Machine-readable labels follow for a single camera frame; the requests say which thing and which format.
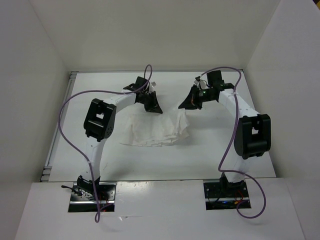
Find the white pleated skirt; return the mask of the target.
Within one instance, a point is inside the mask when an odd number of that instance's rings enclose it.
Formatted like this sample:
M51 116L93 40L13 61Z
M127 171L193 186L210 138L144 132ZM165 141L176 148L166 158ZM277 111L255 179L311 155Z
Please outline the white pleated skirt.
M120 143L134 147L163 147L189 137L189 121L184 109L171 108L162 114L132 114Z

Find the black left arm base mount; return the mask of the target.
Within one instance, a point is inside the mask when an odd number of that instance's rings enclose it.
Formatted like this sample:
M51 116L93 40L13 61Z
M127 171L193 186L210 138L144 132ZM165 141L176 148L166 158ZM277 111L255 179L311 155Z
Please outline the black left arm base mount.
M115 182L101 182L97 192L99 208L103 213L109 213L115 211L115 199L116 199L116 187ZM85 192L79 190L77 183L74 182L69 200L69 213L93 213L97 212L96 198Z

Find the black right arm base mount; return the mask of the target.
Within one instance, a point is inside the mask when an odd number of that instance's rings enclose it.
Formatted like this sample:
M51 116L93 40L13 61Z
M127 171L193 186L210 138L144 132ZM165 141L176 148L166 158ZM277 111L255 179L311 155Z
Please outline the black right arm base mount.
M235 188L224 190L218 181L204 181L203 188L207 211L233 210L237 208L239 203L239 209L251 208L247 184L244 181Z

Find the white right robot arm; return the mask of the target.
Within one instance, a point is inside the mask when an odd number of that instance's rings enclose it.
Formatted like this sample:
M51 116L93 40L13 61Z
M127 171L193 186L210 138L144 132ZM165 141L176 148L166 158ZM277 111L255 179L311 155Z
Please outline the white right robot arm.
M246 160L261 157L270 150L271 118L250 107L231 83L218 83L206 89L193 85L178 107L200 110L203 103L211 101L223 105L234 118L231 139L218 165L218 171L226 179L219 184L219 191L229 197L236 192L237 184L246 177Z

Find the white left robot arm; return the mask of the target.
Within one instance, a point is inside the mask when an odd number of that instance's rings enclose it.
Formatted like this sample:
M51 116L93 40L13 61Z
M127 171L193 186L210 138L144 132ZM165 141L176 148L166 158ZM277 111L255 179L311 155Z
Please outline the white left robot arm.
M99 196L100 164L103 148L115 127L116 114L128 106L142 104L146 112L162 114L154 85L148 84L134 93L138 85L132 83L126 86L121 94L104 100L95 98L91 101L84 120L86 135L85 155L88 158L88 170L84 170L77 178L78 195L94 200Z

